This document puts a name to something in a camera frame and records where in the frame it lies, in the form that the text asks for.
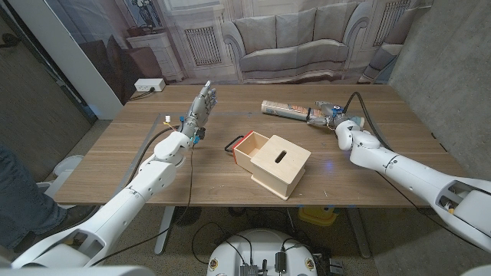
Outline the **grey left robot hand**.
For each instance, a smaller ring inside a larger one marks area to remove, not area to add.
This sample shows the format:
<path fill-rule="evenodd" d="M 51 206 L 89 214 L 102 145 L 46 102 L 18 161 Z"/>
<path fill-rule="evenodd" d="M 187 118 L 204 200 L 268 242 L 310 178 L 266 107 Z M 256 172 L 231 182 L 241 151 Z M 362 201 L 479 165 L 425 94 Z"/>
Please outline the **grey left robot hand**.
<path fill-rule="evenodd" d="M 189 138 L 197 136 L 206 125 L 216 103 L 216 89 L 211 88 L 211 81 L 208 80 L 193 100 L 180 127 L 180 132 Z"/>

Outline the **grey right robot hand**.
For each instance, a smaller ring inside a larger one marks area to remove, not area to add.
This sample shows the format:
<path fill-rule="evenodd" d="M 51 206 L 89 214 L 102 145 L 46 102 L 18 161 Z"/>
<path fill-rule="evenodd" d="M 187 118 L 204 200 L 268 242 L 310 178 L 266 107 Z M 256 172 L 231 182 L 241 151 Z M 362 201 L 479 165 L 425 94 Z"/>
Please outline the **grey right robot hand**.
<path fill-rule="evenodd" d="M 327 101 L 316 101 L 318 109 L 309 108 L 306 123 L 313 126 L 335 129 L 339 124 L 349 119 L 344 108 Z"/>

